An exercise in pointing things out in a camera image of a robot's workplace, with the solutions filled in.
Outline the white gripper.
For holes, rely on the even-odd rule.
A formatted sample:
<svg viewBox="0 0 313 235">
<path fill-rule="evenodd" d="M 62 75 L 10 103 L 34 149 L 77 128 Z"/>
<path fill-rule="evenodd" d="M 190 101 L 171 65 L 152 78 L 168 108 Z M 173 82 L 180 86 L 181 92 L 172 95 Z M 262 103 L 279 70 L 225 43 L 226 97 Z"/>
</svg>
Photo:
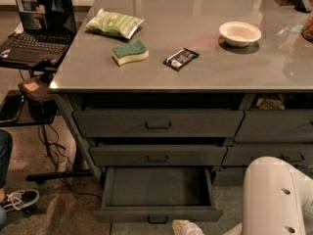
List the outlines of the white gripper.
<svg viewBox="0 0 313 235">
<path fill-rule="evenodd" d="M 189 220 L 173 220 L 172 229 L 174 235 L 204 235 L 202 230 Z"/>
</svg>

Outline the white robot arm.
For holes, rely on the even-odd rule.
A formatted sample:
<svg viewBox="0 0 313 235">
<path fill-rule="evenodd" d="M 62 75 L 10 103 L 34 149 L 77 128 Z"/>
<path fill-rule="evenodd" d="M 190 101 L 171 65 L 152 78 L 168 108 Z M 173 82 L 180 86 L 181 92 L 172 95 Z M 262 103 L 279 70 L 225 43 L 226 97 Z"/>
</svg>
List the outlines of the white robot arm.
<svg viewBox="0 0 313 235">
<path fill-rule="evenodd" d="M 247 168 L 242 222 L 223 235 L 312 235 L 313 178 L 291 164 L 261 157 Z"/>
</svg>

